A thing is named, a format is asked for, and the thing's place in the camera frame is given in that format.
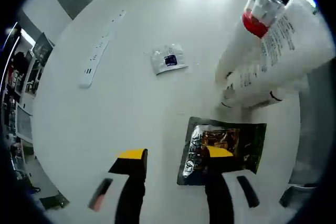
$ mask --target plastic wrapper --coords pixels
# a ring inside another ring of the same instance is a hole
[[[151,61],[155,74],[187,67],[182,48],[178,44],[155,48],[151,54]]]
[[[224,148],[233,154],[225,157],[217,172],[249,169],[257,173],[263,151],[266,124],[225,123],[191,117],[180,164],[177,184],[204,185],[208,174],[206,146]]]

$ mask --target power strip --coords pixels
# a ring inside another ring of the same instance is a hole
[[[83,64],[83,72],[80,75],[79,87],[82,89],[87,89],[91,86],[94,75],[96,73],[97,67],[99,65],[100,59],[104,54],[104,51],[109,44],[111,38],[116,33],[118,24],[123,20],[125,16],[125,11],[122,10],[117,18],[111,19],[104,31],[99,36],[99,40],[93,48],[90,57]]]

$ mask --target product label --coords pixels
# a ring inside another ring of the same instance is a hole
[[[177,59],[175,55],[169,55],[164,57],[164,62],[167,66],[175,66],[177,65]]]
[[[188,156],[182,173],[183,177],[189,176],[201,164],[202,134],[203,131],[199,127],[196,127],[190,141]]]
[[[260,63],[246,67],[240,74],[240,86],[248,87],[260,72],[266,73],[274,66],[284,51],[295,50],[293,35],[295,29],[286,15],[279,18],[260,42]]]

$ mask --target white round table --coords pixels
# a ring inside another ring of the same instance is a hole
[[[89,183],[118,153],[147,148],[141,222],[208,223],[204,188],[178,186],[177,172],[191,116],[243,120],[239,111],[218,108],[214,77],[246,1],[94,0],[70,23],[46,64],[33,109],[36,156],[70,206],[87,206],[81,195],[93,194]],[[82,63],[122,9],[91,87],[80,89]],[[146,52],[171,43],[182,46],[188,68],[156,76]],[[268,124],[257,176],[279,200],[299,142],[298,95],[244,121]]]

